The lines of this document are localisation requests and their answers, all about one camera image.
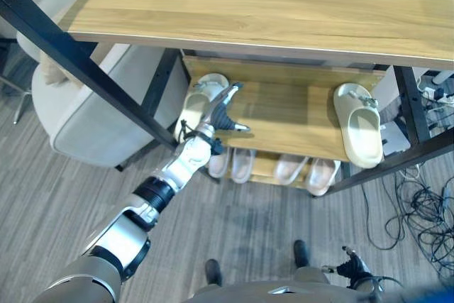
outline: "gray carpet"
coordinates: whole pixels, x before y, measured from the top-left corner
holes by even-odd
[[[5,75],[30,82],[33,62],[13,47]],[[8,87],[0,91],[0,302],[30,302],[76,258],[95,224],[169,155],[162,146],[135,155],[124,172],[84,165],[51,151],[31,104],[13,126],[18,103]],[[454,155],[427,162],[422,170],[434,190],[453,175]],[[392,179],[385,182],[392,188]],[[365,185],[375,242],[393,215],[381,184]],[[390,251],[370,245],[360,188],[311,199],[288,187],[217,185],[200,174],[177,195],[150,233],[152,249],[123,290],[122,302],[176,303],[205,285],[204,261],[216,258],[224,282],[288,279],[295,267],[292,242],[305,239],[311,263],[340,265],[342,245],[354,247],[376,275],[407,286],[435,282],[436,272],[414,241]],[[330,275],[332,283],[347,281]]]

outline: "wooden shelf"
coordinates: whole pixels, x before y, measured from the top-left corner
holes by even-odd
[[[228,114],[248,125],[251,132],[217,134],[224,144],[342,161],[348,159],[333,106],[333,91],[346,82],[371,90],[384,76],[383,72],[349,68],[190,56],[184,58],[184,63],[193,82],[210,72],[219,72],[232,82],[244,84]]]

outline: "slipper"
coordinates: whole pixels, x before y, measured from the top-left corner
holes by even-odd
[[[232,156],[232,180],[244,184],[253,171],[255,150],[235,148]]]
[[[307,156],[281,155],[275,167],[275,179],[280,184],[291,184],[295,181],[308,160],[309,157]]]
[[[366,88],[345,83],[334,91],[334,109],[342,131],[343,145],[350,161],[373,168],[383,155],[378,103]]]
[[[309,193],[321,196],[333,184],[334,177],[341,166],[337,160],[314,159],[306,176],[306,189]]]
[[[208,165],[208,173],[212,177],[223,177],[227,173],[228,161],[230,160],[231,148],[225,147],[220,155],[213,155]]]
[[[209,102],[213,101],[226,87],[228,87],[228,79],[221,74],[207,74],[194,84],[184,99],[183,110],[175,126],[174,137],[178,142],[181,143],[184,140],[182,120],[186,121],[189,130],[195,129]]]

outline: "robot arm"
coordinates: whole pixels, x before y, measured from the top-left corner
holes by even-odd
[[[135,273],[150,250],[148,231],[162,210],[212,153],[221,153],[215,130],[249,130],[226,115],[226,105],[240,88],[241,84],[232,84],[210,103],[200,124],[173,156],[108,214],[90,234],[78,259],[34,303],[118,302],[121,283]]]

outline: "table top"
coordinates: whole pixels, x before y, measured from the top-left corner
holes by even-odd
[[[78,0],[77,40],[454,69],[454,0]]]

